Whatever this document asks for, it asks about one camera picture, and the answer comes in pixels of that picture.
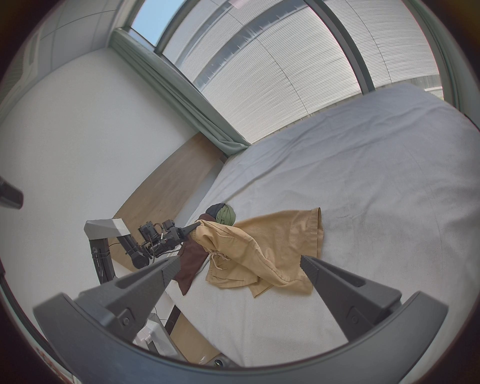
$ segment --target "window pane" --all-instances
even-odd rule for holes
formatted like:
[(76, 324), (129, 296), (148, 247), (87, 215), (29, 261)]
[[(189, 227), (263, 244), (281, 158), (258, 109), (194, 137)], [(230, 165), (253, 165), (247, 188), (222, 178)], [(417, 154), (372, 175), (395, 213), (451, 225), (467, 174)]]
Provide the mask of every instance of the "window pane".
[(303, 0), (201, 0), (163, 53), (250, 142), (360, 93)]
[(156, 46), (184, 0), (145, 0), (132, 28), (141, 34), (150, 44)]
[(401, 0), (325, 0), (350, 33), (376, 88), (409, 82), (443, 98), (432, 50)]

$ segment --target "mattress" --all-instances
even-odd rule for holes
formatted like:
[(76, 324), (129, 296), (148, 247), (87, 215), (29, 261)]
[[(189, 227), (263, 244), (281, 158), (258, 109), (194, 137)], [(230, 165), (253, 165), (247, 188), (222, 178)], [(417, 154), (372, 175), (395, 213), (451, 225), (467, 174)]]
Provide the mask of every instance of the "mattress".
[[(480, 291), (480, 133), (461, 113), (410, 84), (321, 112), (229, 159), (189, 222), (229, 203), (237, 221), (321, 207), (322, 259), (448, 304), (427, 352), (404, 379), (438, 359)], [(347, 342), (316, 291), (221, 289), (200, 272), (186, 296), (167, 288), (187, 319), (245, 367), (317, 355)]]

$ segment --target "maroon garment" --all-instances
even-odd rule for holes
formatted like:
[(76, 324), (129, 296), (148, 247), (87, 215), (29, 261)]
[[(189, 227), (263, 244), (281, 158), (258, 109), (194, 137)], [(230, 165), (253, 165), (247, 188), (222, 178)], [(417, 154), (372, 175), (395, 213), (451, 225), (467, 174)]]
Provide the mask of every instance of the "maroon garment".
[[(198, 219), (215, 221), (212, 216), (206, 213), (201, 214)], [(180, 256), (180, 272), (173, 279), (178, 282), (180, 291), (185, 296), (190, 289), (190, 285), (192, 285), (195, 274), (208, 257), (208, 253), (188, 235), (188, 240), (183, 242), (178, 255)]]

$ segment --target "curtain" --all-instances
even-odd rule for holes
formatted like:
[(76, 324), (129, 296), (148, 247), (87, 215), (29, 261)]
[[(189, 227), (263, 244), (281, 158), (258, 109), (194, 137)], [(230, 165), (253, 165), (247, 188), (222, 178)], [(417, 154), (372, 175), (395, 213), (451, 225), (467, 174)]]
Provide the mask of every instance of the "curtain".
[(166, 58), (149, 51), (123, 29), (112, 32), (109, 46), (226, 155), (250, 146)]

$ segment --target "drawstring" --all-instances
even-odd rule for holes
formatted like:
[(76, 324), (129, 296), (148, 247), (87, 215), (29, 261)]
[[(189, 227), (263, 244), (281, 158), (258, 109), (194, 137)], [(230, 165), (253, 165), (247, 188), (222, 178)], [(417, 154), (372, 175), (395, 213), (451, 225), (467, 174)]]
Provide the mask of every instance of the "drawstring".
[(226, 261), (231, 259), (229, 259), (227, 256), (225, 256), (223, 253), (219, 251), (210, 251), (210, 253), (208, 254), (208, 257), (210, 257), (210, 260), (213, 262), (213, 265), (215, 266), (216, 269), (219, 269), (220, 271), (223, 271), (224, 269), (226, 269), (226, 268), (220, 268), (218, 265), (216, 265), (214, 256), (220, 256), (223, 260), (226, 260)]

